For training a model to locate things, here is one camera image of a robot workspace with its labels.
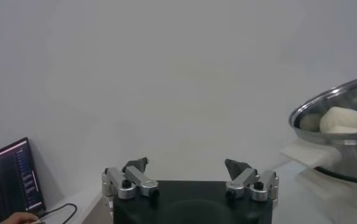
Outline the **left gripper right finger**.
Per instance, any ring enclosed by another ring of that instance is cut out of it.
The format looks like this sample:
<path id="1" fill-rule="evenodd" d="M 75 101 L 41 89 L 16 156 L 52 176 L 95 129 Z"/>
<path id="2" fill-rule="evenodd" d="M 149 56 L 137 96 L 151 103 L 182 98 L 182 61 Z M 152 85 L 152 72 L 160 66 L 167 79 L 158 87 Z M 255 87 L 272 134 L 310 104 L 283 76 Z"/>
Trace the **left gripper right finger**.
<path id="1" fill-rule="evenodd" d="M 232 159 L 225 159 L 224 163 L 232 179 L 225 184 L 229 202 L 233 203 L 247 194 L 252 201 L 270 200 L 273 208 L 278 205 L 279 176 L 275 171 L 258 173 L 249 164 Z"/>

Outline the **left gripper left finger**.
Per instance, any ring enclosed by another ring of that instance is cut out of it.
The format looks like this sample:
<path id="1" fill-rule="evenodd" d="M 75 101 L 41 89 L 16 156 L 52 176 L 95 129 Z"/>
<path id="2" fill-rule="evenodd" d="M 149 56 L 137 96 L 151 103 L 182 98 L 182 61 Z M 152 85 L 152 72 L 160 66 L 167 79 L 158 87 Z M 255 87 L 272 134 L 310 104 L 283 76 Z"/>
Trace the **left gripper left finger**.
<path id="1" fill-rule="evenodd" d="M 115 196 L 120 200 L 131 200 L 137 191 L 148 198 L 159 194 L 158 181 L 144 174 L 148 163 L 148 158 L 143 157 L 128 161 L 122 169 L 108 167 L 103 170 L 102 198 L 110 210 L 114 210 Z"/>

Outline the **person's bare hand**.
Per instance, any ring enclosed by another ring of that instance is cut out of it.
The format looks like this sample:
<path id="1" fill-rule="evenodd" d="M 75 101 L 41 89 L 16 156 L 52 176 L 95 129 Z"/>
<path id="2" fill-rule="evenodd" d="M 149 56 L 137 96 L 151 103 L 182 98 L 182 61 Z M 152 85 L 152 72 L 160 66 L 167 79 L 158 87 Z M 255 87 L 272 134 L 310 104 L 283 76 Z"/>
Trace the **person's bare hand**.
<path id="1" fill-rule="evenodd" d="M 39 221 L 39 218 L 29 212 L 15 212 L 0 224 L 29 224 Z"/>

